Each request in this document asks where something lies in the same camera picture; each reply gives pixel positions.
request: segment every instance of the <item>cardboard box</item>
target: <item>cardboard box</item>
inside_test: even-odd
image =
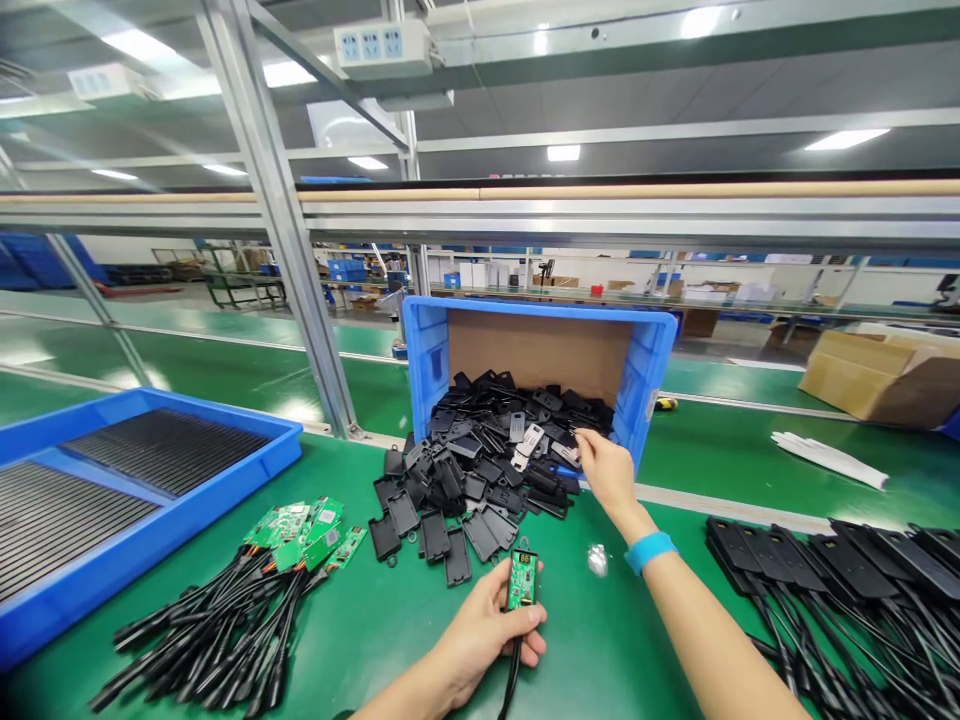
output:
[[[540,276],[533,276],[533,284],[540,284]],[[547,278],[547,285],[553,287],[580,287],[580,278],[573,277],[564,277],[563,275],[554,275],[551,278]]]
[[[770,329],[770,337],[764,345],[765,348],[778,348],[795,353],[801,358],[805,358],[813,352],[817,341],[820,339],[822,331],[820,328],[808,327],[806,325],[797,325],[793,329],[790,340],[784,344],[783,338],[787,334],[787,323],[779,323]]]
[[[933,430],[960,406],[960,350],[831,330],[810,355],[800,389],[858,420]]]
[[[363,295],[356,300],[351,300],[350,303],[353,305],[354,310],[365,310],[369,312],[377,309],[377,296]]]
[[[719,310],[684,310],[680,337],[713,337],[719,319]]]

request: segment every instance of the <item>blue storage bin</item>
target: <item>blue storage bin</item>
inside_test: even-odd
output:
[[[152,492],[55,446],[168,408],[271,441],[179,498]],[[31,460],[160,508],[0,604],[0,672],[29,657],[300,457],[299,423],[149,388],[129,390],[0,428],[0,467]]]
[[[330,268],[330,272],[352,272],[355,270],[361,270],[366,272],[366,268],[363,265],[363,260],[331,260],[327,263],[327,267]]]
[[[419,295],[409,297],[403,303],[403,319],[410,362],[413,432],[417,441],[427,437],[430,413],[450,386],[449,310],[544,318],[544,331],[551,318],[629,323],[633,330],[614,406],[613,439],[627,448],[634,462],[639,464],[654,402],[677,332],[675,318],[661,312],[638,313],[559,303],[490,303]],[[570,338],[570,342],[575,343],[576,338]],[[510,367],[491,369],[497,372],[518,370]]]
[[[64,235],[64,239],[73,250],[74,255],[83,265],[87,275],[92,280],[109,285],[107,274],[103,267],[98,265],[90,257],[90,253],[80,242],[76,235]],[[43,235],[32,235],[26,233],[0,233],[0,242],[6,247],[12,255],[31,277],[33,277],[40,287],[45,288],[71,288],[73,279],[60,264],[56,253],[50,247],[50,241]]]
[[[940,432],[952,440],[960,442],[960,408],[947,420],[947,424],[940,428]]]

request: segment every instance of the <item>black cable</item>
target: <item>black cable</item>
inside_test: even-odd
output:
[[[510,703],[513,701],[513,692],[517,688],[517,676],[520,674],[520,650],[523,648],[523,638],[514,638],[513,654],[510,655],[510,676],[507,679],[507,691],[503,695],[503,707],[497,720],[506,720]]]

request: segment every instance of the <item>aluminum frame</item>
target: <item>aluminum frame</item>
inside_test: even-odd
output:
[[[293,175],[282,154],[283,138],[247,0],[201,0],[197,22],[245,156],[327,420],[338,437],[362,437]]]

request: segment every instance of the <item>blue plastic tray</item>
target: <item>blue plastic tray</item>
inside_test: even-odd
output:
[[[647,439],[654,401],[663,381],[670,349],[677,333],[677,321],[667,313],[635,312],[610,308],[588,308],[556,303],[484,302],[413,296],[403,303],[403,320],[410,362],[410,391],[413,401],[413,432],[417,441],[427,436],[433,406],[450,386],[450,337],[447,310],[532,315],[544,318],[572,318],[625,322],[633,325],[630,348],[620,377],[614,407],[614,439],[640,463]],[[497,372],[511,368],[492,368]]]
[[[157,408],[272,438],[180,498],[55,446]],[[299,423],[152,389],[129,390],[0,428],[0,467],[32,460],[160,505],[137,524],[0,605],[0,672],[29,657],[300,457]]]

